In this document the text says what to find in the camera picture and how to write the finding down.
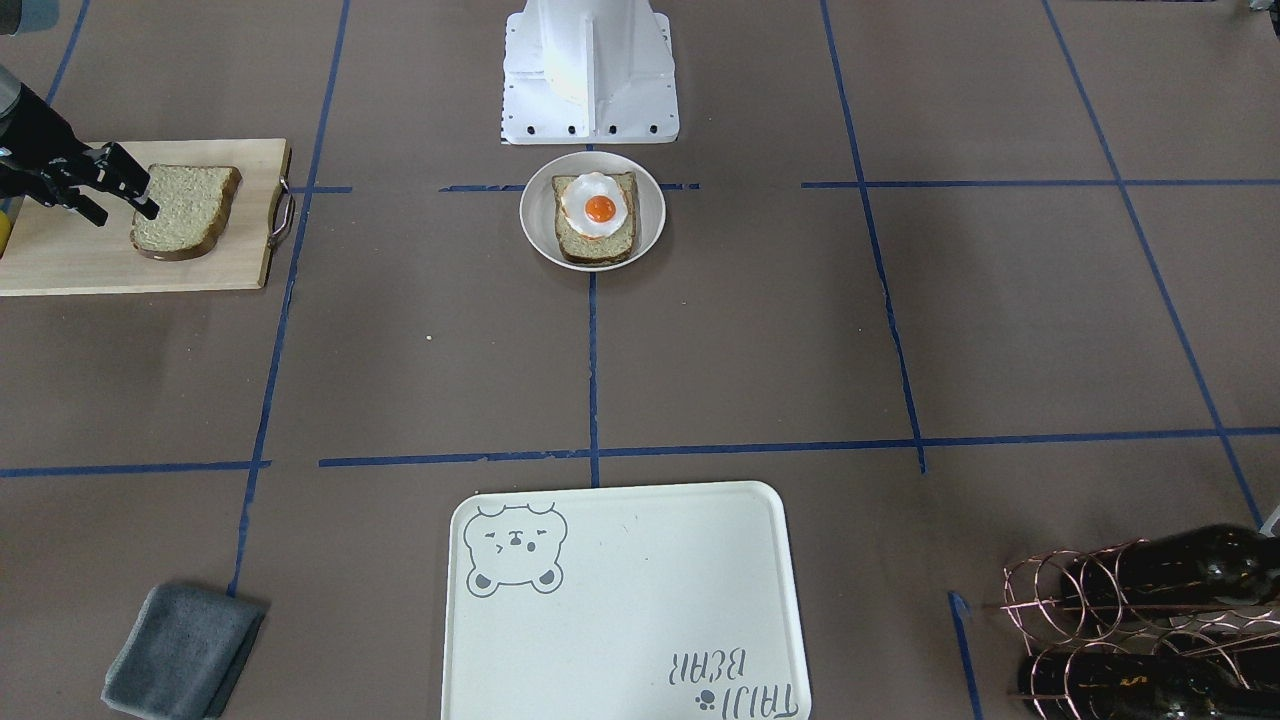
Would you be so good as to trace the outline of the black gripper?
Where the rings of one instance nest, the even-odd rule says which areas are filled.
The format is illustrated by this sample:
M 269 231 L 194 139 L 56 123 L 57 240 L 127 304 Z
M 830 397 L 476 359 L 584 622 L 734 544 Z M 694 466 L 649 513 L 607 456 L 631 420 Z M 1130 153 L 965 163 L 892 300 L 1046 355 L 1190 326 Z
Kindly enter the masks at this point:
M 104 227 L 108 211 L 78 186 L 61 176 L 42 176 L 51 161 L 84 152 L 90 168 L 84 186 L 127 201 L 147 220 L 157 218 L 160 206 L 148 196 L 151 176 L 122 143 L 90 149 L 58 111 L 6 68 L 1 69 L 1 110 L 3 199 L 32 197 Z

